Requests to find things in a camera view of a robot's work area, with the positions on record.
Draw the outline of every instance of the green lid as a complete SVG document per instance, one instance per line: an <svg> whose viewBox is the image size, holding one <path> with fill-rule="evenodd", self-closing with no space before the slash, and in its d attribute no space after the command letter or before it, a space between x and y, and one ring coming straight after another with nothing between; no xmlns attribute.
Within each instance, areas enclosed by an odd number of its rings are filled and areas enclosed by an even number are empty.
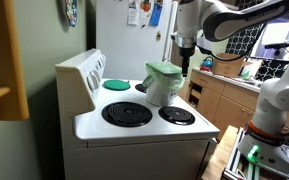
<svg viewBox="0 0 289 180"><path fill-rule="evenodd" d="M147 62L146 65L162 74L181 74L182 68L170 62Z"/></svg>
<svg viewBox="0 0 289 180"><path fill-rule="evenodd" d="M129 89L131 86L128 82L121 80L107 80L103 83L103 87L115 91L123 91Z"/></svg>

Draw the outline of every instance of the fridge magnet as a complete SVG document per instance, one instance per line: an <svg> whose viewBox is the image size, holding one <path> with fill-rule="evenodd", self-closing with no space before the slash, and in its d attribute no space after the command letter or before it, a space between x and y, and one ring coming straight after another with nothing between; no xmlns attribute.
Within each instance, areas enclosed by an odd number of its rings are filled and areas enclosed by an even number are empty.
<svg viewBox="0 0 289 180"><path fill-rule="evenodd" d="M139 17L139 0L128 0L128 20L127 23L129 25L138 25L138 17Z"/></svg>
<svg viewBox="0 0 289 180"><path fill-rule="evenodd" d="M69 20L70 26L75 27L77 21L77 3L76 0L65 0L66 16Z"/></svg>
<svg viewBox="0 0 289 180"><path fill-rule="evenodd" d="M153 13L150 20L151 26L158 26L158 23L160 21L161 13L163 9L163 0L155 0L154 7L153 7Z"/></svg>
<svg viewBox="0 0 289 180"><path fill-rule="evenodd" d="M149 0L144 0L141 3L140 17L141 19L148 19L150 17L151 3Z"/></svg>

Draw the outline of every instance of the stove burner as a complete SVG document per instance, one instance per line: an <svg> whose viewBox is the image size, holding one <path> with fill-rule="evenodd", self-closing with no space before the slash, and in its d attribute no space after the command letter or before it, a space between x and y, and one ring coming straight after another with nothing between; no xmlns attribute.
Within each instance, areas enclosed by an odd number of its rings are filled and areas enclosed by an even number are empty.
<svg viewBox="0 0 289 180"><path fill-rule="evenodd" d="M146 93L146 89L144 88L143 84L137 84L135 86L135 89L137 89L138 91L140 91L142 93Z"/></svg>
<svg viewBox="0 0 289 180"><path fill-rule="evenodd" d="M104 119L121 127L139 127L152 119L152 112L140 104L131 102L117 102L107 105L103 111Z"/></svg>
<svg viewBox="0 0 289 180"><path fill-rule="evenodd" d="M195 117L190 112L173 106L165 106L158 110L159 115L166 121L177 125L190 125Z"/></svg>

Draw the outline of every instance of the refrigerator door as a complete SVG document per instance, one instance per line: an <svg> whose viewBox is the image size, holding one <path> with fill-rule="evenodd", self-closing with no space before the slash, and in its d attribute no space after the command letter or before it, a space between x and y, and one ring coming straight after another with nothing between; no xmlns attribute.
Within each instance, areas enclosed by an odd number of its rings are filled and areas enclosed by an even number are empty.
<svg viewBox="0 0 289 180"><path fill-rule="evenodd" d="M170 58L172 43L169 41L170 33L173 32L177 2L163 1L159 24L156 27L149 25L150 18L142 19L140 15L137 26L128 25L128 3L127 0L97 1L96 48L107 58L103 77L144 80L147 76L145 62ZM154 0L150 0L150 3L149 14L152 14Z"/></svg>

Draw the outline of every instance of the oven door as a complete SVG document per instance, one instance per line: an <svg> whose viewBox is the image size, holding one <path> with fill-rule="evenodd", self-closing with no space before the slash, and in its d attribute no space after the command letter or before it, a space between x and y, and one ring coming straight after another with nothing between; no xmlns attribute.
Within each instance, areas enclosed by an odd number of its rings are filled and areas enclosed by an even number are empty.
<svg viewBox="0 0 289 180"><path fill-rule="evenodd" d="M64 151L66 180L195 180L209 140L159 142Z"/></svg>

